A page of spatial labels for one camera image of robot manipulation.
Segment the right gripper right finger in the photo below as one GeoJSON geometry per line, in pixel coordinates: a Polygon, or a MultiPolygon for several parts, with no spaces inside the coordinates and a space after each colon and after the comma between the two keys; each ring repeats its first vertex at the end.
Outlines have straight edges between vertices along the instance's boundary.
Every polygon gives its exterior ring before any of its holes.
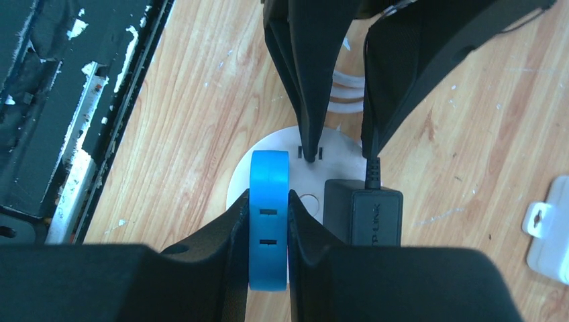
{"type": "Polygon", "coordinates": [[[554,1],[416,1],[365,39],[363,156],[378,156],[405,118],[471,52],[554,1]]]}

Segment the black power adapter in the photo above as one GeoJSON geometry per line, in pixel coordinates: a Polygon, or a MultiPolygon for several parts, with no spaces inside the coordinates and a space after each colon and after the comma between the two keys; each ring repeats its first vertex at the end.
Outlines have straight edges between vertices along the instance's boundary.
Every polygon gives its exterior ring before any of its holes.
{"type": "Polygon", "coordinates": [[[366,161],[365,180],[325,183],[323,226],[352,246],[401,245],[403,194],[382,186],[380,158],[366,161]]]}

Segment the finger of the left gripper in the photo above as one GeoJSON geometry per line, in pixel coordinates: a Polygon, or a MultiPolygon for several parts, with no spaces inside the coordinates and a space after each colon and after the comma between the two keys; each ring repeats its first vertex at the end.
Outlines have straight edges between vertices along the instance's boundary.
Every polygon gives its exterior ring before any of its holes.
{"type": "Polygon", "coordinates": [[[520,321],[501,273],[468,248],[351,246],[289,193],[293,321],[520,321]]]}
{"type": "Polygon", "coordinates": [[[243,321],[249,194],[157,252],[139,244],[1,247],[2,321],[243,321]]]}

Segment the blue plug adapter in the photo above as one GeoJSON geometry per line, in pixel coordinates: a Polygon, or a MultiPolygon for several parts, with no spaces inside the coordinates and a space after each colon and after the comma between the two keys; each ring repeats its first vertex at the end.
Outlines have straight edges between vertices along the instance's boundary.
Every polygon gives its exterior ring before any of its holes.
{"type": "Polygon", "coordinates": [[[289,154],[252,153],[249,188],[249,285],[252,290],[287,289],[289,154]]]}

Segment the round pink socket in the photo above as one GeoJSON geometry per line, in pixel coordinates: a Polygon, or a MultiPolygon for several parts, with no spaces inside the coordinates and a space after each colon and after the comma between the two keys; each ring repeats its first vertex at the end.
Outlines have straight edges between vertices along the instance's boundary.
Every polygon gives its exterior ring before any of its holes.
{"type": "Polygon", "coordinates": [[[241,158],[227,190],[226,203],[232,205],[250,188],[252,153],[256,150],[285,151],[289,154],[289,190],[294,190],[305,210],[323,226],[325,183],[331,179],[365,180],[366,161],[361,146],[340,131],[326,128],[316,160],[303,157],[297,128],[287,127],[262,138],[241,158]]]}

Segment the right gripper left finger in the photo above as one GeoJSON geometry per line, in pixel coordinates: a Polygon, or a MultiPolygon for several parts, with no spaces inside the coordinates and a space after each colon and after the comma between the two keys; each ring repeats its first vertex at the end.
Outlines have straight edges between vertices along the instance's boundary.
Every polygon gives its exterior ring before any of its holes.
{"type": "Polygon", "coordinates": [[[360,1],[263,1],[266,46],[296,114],[303,157],[314,162],[339,51],[360,1]]]}

